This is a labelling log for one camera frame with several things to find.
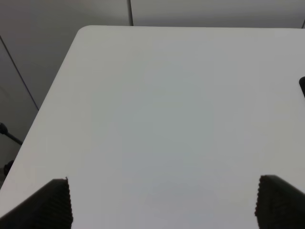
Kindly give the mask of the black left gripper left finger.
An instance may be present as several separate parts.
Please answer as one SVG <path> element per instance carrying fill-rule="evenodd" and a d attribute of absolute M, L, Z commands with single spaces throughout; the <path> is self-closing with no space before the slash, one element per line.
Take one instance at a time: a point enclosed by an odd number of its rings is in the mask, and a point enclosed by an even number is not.
<path fill-rule="evenodd" d="M 53 179 L 0 218 L 2 229 L 70 229 L 68 179 Z"/>

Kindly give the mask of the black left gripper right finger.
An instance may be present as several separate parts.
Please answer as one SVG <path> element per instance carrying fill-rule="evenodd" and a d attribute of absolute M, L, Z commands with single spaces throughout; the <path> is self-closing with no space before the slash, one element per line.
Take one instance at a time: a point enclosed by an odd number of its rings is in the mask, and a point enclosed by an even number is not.
<path fill-rule="evenodd" d="M 305 194 L 278 176 L 263 175 L 254 214 L 260 229 L 303 229 Z"/>

